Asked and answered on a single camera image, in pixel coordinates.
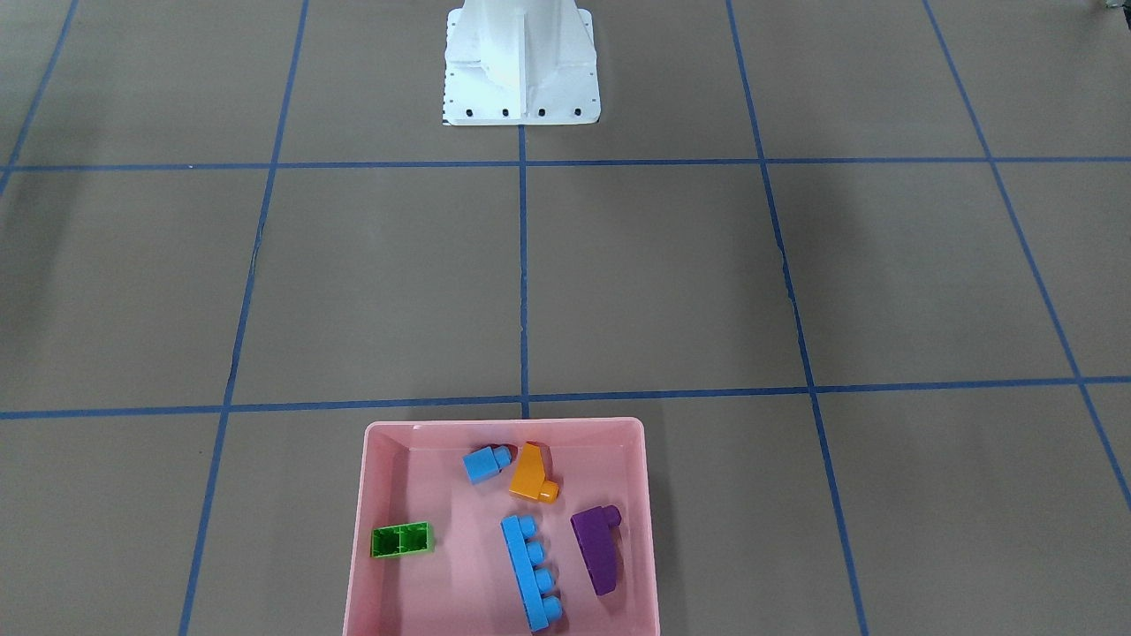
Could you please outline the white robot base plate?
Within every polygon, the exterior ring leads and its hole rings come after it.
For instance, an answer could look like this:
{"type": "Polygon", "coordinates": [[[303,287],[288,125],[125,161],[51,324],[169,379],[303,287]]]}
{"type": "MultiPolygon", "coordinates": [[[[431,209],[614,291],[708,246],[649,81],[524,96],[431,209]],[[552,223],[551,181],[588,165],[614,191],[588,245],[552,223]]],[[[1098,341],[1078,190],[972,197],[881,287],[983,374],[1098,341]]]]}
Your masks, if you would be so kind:
{"type": "Polygon", "coordinates": [[[442,124],[594,124],[594,22],[573,1],[465,1],[444,22],[442,124]]]}

